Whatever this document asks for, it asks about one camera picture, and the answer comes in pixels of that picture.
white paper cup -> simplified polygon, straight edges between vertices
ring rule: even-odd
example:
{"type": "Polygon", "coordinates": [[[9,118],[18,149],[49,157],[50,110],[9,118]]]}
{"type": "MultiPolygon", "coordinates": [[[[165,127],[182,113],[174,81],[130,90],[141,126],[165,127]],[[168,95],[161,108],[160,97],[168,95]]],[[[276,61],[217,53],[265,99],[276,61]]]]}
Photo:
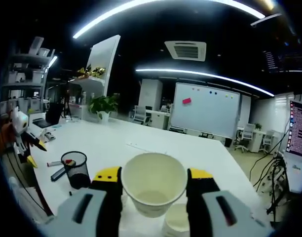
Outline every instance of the white paper cup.
{"type": "Polygon", "coordinates": [[[168,209],[162,233],[165,237],[189,237],[189,220],[186,204],[174,204],[168,209]]]}
{"type": "Polygon", "coordinates": [[[187,171],[173,157],[146,153],[132,158],[122,169],[123,188],[146,217],[163,215],[185,191],[187,171]]]}

black mesh pen holder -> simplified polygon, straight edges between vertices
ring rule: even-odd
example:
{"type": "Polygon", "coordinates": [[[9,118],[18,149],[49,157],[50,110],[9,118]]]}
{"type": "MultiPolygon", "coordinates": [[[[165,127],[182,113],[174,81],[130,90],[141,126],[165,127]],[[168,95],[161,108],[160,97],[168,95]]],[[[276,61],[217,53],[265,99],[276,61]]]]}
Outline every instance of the black mesh pen holder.
{"type": "Polygon", "coordinates": [[[82,152],[67,152],[61,157],[61,162],[66,170],[72,188],[87,188],[90,183],[86,166],[87,157],[82,152]]]}

whiteboard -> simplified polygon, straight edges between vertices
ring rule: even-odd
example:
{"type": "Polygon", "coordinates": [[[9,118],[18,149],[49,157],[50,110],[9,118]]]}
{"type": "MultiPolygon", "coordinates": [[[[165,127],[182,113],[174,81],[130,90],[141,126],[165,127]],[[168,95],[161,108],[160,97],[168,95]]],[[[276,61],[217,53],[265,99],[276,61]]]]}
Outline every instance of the whiteboard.
{"type": "Polygon", "coordinates": [[[176,83],[171,125],[233,138],[240,94],[208,86],[176,83]],[[183,100],[191,99],[188,104],[183,100]]]}

potted plant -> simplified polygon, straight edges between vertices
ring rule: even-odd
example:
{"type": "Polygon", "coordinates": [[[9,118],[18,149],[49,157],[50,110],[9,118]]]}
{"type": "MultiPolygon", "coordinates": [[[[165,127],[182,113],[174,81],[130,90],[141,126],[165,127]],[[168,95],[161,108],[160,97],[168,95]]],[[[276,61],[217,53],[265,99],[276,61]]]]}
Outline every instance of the potted plant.
{"type": "Polygon", "coordinates": [[[262,129],[262,125],[260,125],[259,123],[255,124],[255,129],[256,130],[261,130],[262,129]]]}
{"type": "Polygon", "coordinates": [[[110,112],[117,109],[117,96],[101,96],[91,99],[89,104],[89,111],[97,114],[98,120],[107,123],[110,117],[110,112]]]}

floor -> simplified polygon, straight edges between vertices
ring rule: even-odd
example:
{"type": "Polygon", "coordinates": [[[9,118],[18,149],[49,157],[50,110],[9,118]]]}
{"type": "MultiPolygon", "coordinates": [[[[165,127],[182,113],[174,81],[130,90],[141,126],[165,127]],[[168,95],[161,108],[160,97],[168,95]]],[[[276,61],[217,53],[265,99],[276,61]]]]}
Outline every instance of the floor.
{"type": "MultiPolygon", "coordinates": [[[[238,165],[241,167],[245,175],[249,178],[249,172],[254,165],[255,161],[257,161],[259,158],[263,157],[263,153],[251,153],[251,152],[244,152],[242,153],[241,150],[233,150],[229,149],[229,152],[235,159],[235,161],[238,163],[238,165]]],[[[255,167],[253,168],[252,174],[251,174],[251,183],[255,184],[259,177],[260,174],[263,170],[263,168],[267,165],[267,163],[272,159],[272,155],[269,155],[265,157],[264,159],[260,160],[257,162],[255,167]]],[[[263,200],[265,208],[270,207],[270,201],[271,201],[271,196],[269,195],[269,192],[262,193],[262,188],[259,189],[258,191],[259,196],[263,200]]],[[[276,209],[276,222],[281,221],[284,218],[284,215],[286,213],[287,204],[283,204],[285,200],[282,200],[280,202],[280,206],[277,207],[276,209]]],[[[273,214],[269,214],[269,219],[270,221],[273,221],[273,214]]]]}

